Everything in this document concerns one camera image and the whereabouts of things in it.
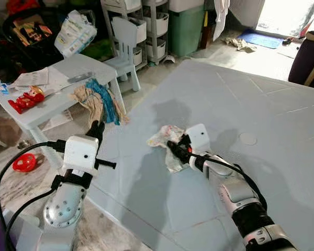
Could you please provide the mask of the white paper trash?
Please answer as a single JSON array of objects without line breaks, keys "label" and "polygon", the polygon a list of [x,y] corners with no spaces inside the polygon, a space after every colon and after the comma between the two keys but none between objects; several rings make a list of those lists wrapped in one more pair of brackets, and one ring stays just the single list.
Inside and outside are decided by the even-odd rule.
[{"label": "white paper trash", "polygon": [[164,125],[161,127],[159,132],[147,140],[147,145],[150,147],[159,146],[166,149],[164,162],[171,174],[181,172],[182,170],[190,167],[187,162],[181,162],[167,147],[167,142],[173,141],[178,143],[183,138],[184,134],[185,131],[179,127],[174,125]]}]

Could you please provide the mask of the teal and brown wrapper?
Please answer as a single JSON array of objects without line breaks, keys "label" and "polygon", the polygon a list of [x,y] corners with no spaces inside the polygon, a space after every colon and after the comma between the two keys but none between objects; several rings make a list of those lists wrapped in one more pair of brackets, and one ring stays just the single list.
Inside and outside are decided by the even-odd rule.
[{"label": "teal and brown wrapper", "polygon": [[100,85],[94,77],[90,77],[83,84],[76,87],[69,97],[80,103],[90,112],[88,125],[97,120],[103,123],[120,125],[129,122],[126,112],[120,107],[112,91]]}]

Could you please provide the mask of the round table hole cap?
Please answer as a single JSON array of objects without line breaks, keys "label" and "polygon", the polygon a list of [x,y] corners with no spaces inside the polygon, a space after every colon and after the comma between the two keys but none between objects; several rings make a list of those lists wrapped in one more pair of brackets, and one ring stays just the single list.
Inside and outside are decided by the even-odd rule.
[{"label": "round table hole cap", "polygon": [[257,143],[257,137],[250,132],[243,132],[239,134],[239,141],[246,145],[255,145]]}]

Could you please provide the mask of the red toy figure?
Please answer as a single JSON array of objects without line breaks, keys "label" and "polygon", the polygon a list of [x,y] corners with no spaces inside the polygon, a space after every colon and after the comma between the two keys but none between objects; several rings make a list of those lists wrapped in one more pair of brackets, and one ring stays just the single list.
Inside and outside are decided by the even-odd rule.
[{"label": "red toy figure", "polygon": [[8,103],[18,114],[23,114],[26,110],[35,107],[38,103],[45,99],[44,92],[38,86],[30,86],[29,91],[16,98],[9,100]]}]

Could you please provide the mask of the white paper sheets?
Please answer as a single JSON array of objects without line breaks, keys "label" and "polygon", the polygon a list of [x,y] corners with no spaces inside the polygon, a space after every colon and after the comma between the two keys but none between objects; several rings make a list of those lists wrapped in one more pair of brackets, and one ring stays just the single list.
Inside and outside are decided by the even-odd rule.
[{"label": "white paper sheets", "polygon": [[58,93],[71,85],[69,78],[53,67],[37,70],[30,73],[20,74],[15,81],[8,85],[8,91],[13,96],[20,96],[21,93],[29,91],[31,86],[37,86],[45,95]]}]

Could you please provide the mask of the green bag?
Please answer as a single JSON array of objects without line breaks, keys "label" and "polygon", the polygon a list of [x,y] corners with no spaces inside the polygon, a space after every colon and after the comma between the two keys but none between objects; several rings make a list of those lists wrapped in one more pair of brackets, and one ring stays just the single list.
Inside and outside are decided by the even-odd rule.
[{"label": "green bag", "polygon": [[112,50],[110,40],[104,39],[90,43],[81,54],[103,62],[114,57]]}]

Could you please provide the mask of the white diaper pack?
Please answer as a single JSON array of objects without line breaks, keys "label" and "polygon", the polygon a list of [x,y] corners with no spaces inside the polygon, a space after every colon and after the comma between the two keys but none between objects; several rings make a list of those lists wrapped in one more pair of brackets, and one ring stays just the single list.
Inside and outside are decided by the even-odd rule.
[{"label": "white diaper pack", "polygon": [[55,38],[54,46],[64,58],[83,51],[97,35],[97,28],[78,10],[72,10]]}]

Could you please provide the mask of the pale blue child chair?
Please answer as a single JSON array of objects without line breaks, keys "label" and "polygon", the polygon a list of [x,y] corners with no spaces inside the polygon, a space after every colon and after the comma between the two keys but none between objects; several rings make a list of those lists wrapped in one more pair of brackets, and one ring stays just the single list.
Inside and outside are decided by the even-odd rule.
[{"label": "pale blue child chair", "polygon": [[114,17],[111,21],[114,38],[118,40],[119,50],[117,56],[104,63],[113,67],[118,76],[127,77],[131,82],[131,88],[138,92],[140,82],[134,64],[134,49],[137,47],[138,26],[127,19]]}]

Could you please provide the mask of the beige floor rag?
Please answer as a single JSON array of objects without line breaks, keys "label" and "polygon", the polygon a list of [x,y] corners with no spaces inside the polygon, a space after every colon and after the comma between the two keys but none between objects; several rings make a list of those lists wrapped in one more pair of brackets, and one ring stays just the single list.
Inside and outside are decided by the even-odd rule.
[{"label": "beige floor rag", "polygon": [[222,40],[227,45],[236,47],[236,49],[239,52],[252,53],[252,52],[255,52],[257,50],[257,48],[254,45],[248,43],[247,41],[245,41],[242,38],[223,38]]}]

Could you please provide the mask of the narrow white drawer rack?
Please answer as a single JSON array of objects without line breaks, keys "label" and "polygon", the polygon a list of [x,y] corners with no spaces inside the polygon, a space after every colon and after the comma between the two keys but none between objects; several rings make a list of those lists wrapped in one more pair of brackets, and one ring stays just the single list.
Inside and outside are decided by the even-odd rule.
[{"label": "narrow white drawer rack", "polygon": [[147,22],[147,58],[150,66],[159,65],[167,56],[167,28],[169,0],[142,0],[143,19]]}]

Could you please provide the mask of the black baby stroller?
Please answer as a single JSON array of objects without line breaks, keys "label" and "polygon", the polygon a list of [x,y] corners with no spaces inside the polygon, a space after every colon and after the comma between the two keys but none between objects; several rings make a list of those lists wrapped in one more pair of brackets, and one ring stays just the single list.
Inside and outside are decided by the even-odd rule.
[{"label": "black baby stroller", "polygon": [[63,60],[55,39],[65,17],[57,8],[40,7],[10,15],[1,25],[6,38],[20,52],[20,63],[26,72],[41,70]]}]

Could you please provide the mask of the white hanging cloth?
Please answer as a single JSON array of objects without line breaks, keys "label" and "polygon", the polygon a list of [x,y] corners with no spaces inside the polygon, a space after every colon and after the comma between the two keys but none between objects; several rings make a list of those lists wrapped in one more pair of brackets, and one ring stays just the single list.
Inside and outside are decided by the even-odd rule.
[{"label": "white hanging cloth", "polygon": [[215,7],[215,30],[214,35],[212,35],[212,40],[217,40],[224,28],[226,27],[226,16],[230,7],[231,0],[214,0]]}]

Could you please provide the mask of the wide white drawer rack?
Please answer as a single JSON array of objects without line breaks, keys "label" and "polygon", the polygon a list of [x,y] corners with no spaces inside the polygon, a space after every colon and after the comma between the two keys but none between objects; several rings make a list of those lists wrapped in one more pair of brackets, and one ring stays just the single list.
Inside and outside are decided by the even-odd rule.
[{"label": "wide white drawer rack", "polygon": [[143,19],[142,0],[100,0],[100,6],[104,14],[109,39],[113,41],[112,48],[114,56],[119,50],[119,41],[115,38],[111,21],[113,17],[121,17],[138,26],[137,48],[134,52],[134,64],[137,70],[147,65],[147,55],[145,55],[145,41],[147,40],[147,22]]}]

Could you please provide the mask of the white storage box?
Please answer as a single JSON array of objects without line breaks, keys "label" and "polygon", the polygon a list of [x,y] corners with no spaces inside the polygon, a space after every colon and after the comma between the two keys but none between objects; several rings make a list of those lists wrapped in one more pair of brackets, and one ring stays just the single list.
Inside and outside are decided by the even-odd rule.
[{"label": "white storage box", "polygon": [[201,7],[204,5],[204,2],[205,0],[169,0],[169,10],[180,13],[184,10]]}]

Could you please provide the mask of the red fabric item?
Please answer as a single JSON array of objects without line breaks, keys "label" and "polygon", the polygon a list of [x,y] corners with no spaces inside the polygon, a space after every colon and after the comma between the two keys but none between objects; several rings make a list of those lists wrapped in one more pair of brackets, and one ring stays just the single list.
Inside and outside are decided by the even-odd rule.
[{"label": "red fabric item", "polygon": [[6,9],[8,15],[18,14],[26,9],[34,9],[40,7],[39,0],[7,0]]}]

